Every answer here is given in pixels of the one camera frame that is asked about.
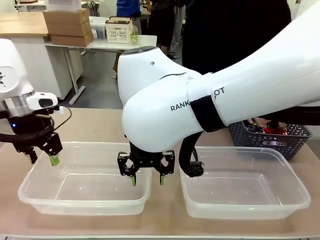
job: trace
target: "gray basket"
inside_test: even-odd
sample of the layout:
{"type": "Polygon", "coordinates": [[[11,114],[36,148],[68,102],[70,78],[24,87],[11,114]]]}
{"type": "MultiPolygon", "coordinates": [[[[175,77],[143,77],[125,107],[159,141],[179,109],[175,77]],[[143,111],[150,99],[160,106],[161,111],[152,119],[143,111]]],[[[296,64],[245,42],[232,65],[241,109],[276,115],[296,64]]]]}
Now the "gray basket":
{"type": "Polygon", "coordinates": [[[233,143],[237,147],[271,148],[291,160],[311,134],[303,125],[289,124],[287,135],[250,132],[243,121],[228,126],[233,143]]]}

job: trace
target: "blue shirt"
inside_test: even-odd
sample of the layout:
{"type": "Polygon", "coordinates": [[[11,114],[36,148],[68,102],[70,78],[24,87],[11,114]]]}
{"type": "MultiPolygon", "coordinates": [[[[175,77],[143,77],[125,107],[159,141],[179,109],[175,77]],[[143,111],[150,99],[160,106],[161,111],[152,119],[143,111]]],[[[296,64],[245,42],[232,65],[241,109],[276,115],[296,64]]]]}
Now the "blue shirt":
{"type": "Polygon", "coordinates": [[[141,17],[140,0],[117,0],[116,15],[118,17],[141,17]]]}

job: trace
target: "person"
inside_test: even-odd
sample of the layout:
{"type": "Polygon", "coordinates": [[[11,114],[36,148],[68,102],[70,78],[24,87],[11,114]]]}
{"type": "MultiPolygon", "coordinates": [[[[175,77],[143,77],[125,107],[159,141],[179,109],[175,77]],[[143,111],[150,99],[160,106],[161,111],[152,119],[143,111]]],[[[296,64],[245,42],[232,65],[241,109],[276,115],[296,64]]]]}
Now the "person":
{"type": "MultiPolygon", "coordinates": [[[[218,72],[257,51],[290,22],[287,0],[192,0],[182,65],[201,74],[218,72]]],[[[267,126],[265,119],[249,120],[253,121],[267,126]]]]}
{"type": "Polygon", "coordinates": [[[174,7],[174,0],[153,0],[152,6],[150,0],[146,0],[146,8],[151,13],[149,31],[151,35],[157,36],[157,46],[164,54],[168,53],[174,32],[174,7]]]}
{"type": "Polygon", "coordinates": [[[177,48],[180,42],[181,30],[182,30],[182,25],[185,17],[186,17],[186,6],[185,5],[175,6],[174,7],[174,29],[173,29],[170,49],[167,54],[167,56],[170,59],[177,58],[177,48]]]}
{"type": "MultiPolygon", "coordinates": [[[[116,16],[123,18],[131,18],[132,24],[138,28],[138,35],[141,35],[141,11],[140,0],[117,0],[116,2],[116,16]]],[[[113,64],[113,70],[118,74],[118,62],[122,52],[117,52],[113,64]]]]}

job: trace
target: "desk leg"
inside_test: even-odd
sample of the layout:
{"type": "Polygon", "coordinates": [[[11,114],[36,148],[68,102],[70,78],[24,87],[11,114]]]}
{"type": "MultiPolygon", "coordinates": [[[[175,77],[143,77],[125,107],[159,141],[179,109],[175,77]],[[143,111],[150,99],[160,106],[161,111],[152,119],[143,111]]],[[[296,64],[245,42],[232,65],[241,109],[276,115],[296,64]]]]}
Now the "desk leg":
{"type": "Polygon", "coordinates": [[[77,99],[80,97],[80,95],[83,93],[83,91],[86,89],[86,87],[85,86],[81,86],[80,88],[78,88],[77,80],[75,79],[74,68],[73,68],[72,63],[71,63],[71,56],[70,56],[69,49],[65,47],[65,48],[63,48],[63,52],[64,52],[64,56],[65,56],[66,62],[68,64],[70,77],[71,77],[72,84],[73,84],[74,91],[75,91],[75,95],[69,101],[69,104],[73,105],[73,104],[75,104],[77,99]]]}

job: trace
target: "white container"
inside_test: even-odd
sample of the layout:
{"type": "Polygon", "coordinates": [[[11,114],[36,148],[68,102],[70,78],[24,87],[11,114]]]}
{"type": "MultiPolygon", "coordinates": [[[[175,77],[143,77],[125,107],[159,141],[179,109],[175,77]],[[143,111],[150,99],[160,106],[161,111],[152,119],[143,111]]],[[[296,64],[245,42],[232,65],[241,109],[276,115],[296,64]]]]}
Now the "white container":
{"type": "Polygon", "coordinates": [[[151,190],[151,170],[136,174],[136,186],[121,176],[117,157],[129,144],[66,142],[60,163],[44,153],[21,184],[18,196],[39,212],[56,215],[137,215],[151,190]]]}
{"type": "Polygon", "coordinates": [[[204,174],[181,169],[188,214],[194,218],[283,219],[310,205],[311,198],[287,160],[258,147],[196,147],[204,174]]]}
{"type": "Polygon", "coordinates": [[[94,30],[96,34],[97,40],[106,40],[106,21],[107,17],[90,17],[90,26],[91,29],[94,30]]]}
{"type": "Polygon", "coordinates": [[[76,12],[82,8],[81,0],[45,0],[48,11],[76,12]]]}
{"type": "Polygon", "coordinates": [[[105,23],[108,43],[130,44],[132,21],[130,17],[111,16],[105,23]]]}

